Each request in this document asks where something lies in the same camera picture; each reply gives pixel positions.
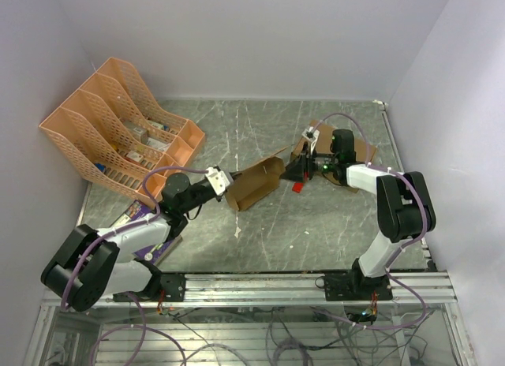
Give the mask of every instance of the table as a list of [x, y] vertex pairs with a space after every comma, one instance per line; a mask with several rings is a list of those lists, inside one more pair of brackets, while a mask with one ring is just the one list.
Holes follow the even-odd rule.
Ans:
[[[160, 103], [174, 114], [194, 120], [207, 143], [193, 166], [219, 165], [241, 170], [288, 146], [290, 149], [313, 118], [346, 112], [356, 118], [377, 149], [374, 163], [401, 169], [383, 106], [372, 102], [171, 100]], [[354, 129], [345, 118], [328, 124]], [[192, 176], [192, 181], [199, 176]], [[236, 212], [226, 201], [209, 202], [182, 236], [184, 241], [159, 268], [182, 272], [313, 271], [347, 269], [376, 236], [376, 199], [351, 193], [314, 177], [301, 194], [293, 183], [280, 186], [247, 211]], [[109, 226], [131, 199], [92, 185], [84, 202], [82, 222]], [[419, 243], [409, 247], [395, 269], [425, 269]]]

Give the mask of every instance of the brown box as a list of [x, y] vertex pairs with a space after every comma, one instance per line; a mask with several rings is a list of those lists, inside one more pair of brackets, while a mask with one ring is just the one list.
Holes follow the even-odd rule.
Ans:
[[[319, 122], [319, 120], [311, 120], [310, 125], [313, 127]], [[316, 151], [318, 153], [330, 153], [330, 145], [331, 145], [331, 136], [333, 133], [334, 127], [322, 123], [319, 127], [319, 138], [316, 143]], [[296, 147], [291, 152], [290, 161], [293, 161], [301, 152], [303, 148], [303, 143], [306, 141], [303, 137], [300, 138]], [[373, 157], [376, 155], [377, 148], [373, 145], [368, 145], [370, 149], [370, 162], [373, 160]], [[361, 139], [354, 139], [354, 150], [356, 151], [356, 160], [358, 162], [364, 162], [366, 158], [366, 143]], [[326, 178], [333, 183], [334, 185], [340, 186], [340, 183], [333, 178], [333, 175], [326, 174]], [[352, 192], [357, 192], [358, 189], [353, 189], [351, 187], [347, 187]]]
[[279, 177], [286, 168], [284, 162], [275, 156], [286, 148], [241, 171], [240, 177], [225, 194], [230, 207], [235, 211], [245, 211], [279, 187]]

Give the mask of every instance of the marble table top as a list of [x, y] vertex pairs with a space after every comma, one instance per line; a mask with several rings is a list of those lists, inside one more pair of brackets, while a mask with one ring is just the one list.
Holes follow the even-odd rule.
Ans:
[[[398, 170], [381, 106], [376, 103], [322, 101], [171, 100], [162, 107], [194, 120], [207, 134], [192, 166], [219, 165], [241, 170], [273, 152], [289, 160], [290, 149], [313, 118], [345, 112], [356, 118], [368, 141], [377, 147], [374, 163]], [[327, 122], [354, 129], [345, 118]], [[192, 181], [199, 176], [191, 177]], [[183, 231], [183, 241], [160, 265], [164, 271], [309, 271], [347, 269], [377, 234], [376, 199], [352, 193], [314, 177], [300, 194], [293, 183], [280, 186], [247, 211], [236, 212], [226, 201], [209, 202]], [[84, 223], [109, 226], [131, 199], [98, 185], [91, 187]], [[420, 244], [407, 249], [394, 268], [426, 268]]]

